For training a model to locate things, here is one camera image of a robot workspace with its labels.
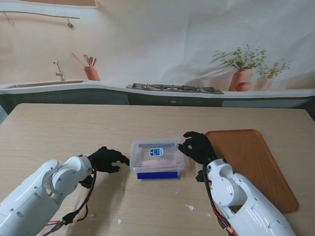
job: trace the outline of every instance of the green plant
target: green plant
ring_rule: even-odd
[[[253,69],[263,65],[266,50],[259,51],[256,49],[254,52],[251,50],[249,44],[245,48],[238,47],[235,52],[222,53],[223,64],[232,66],[235,69]]]
[[[266,64],[261,64],[258,67],[258,73],[261,77],[266,77],[268,79],[272,79],[277,77],[280,73],[283,71],[290,69],[290,63],[293,62],[292,60],[290,61],[285,61],[284,59],[281,60],[282,62],[275,62],[272,67],[268,67]]]

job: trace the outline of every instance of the paper scrap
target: paper scrap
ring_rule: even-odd
[[[185,204],[185,206],[187,206],[191,211],[193,211],[193,210],[196,210],[197,208],[196,207],[194,207],[194,206],[189,206],[189,205],[187,205],[187,204]]]

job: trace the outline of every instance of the brown tray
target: brown tray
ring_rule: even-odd
[[[225,158],[234,173],[248,178],[282,213],[299,209],[299,203],[257,130],[209,131],[206,136],[217,156]]]

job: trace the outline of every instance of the terracotta pot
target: terracotta pot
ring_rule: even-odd
[[[238,83],[235,89],[236,91],[246,92],[250,90],[251,88],[252,88],[252,82],[242,82],[242,83]]]
[[[84,71],[87,74],[87,77],[89,80],[96,80],[96,81],[100,81],[100,78],[98,76],[97,71],[94,69],[94,67],[88,67],[88,66],[84,66]]]
[[[238,83],[249,82],[252,79],[253,70],[252,69],[238,69],[233,75],[229,91],[236,91],[236,86]]]

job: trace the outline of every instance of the blue label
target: blue label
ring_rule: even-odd
[[[162,156],[163,149],[162,148],[152,148],[150,149],[150,156]]]

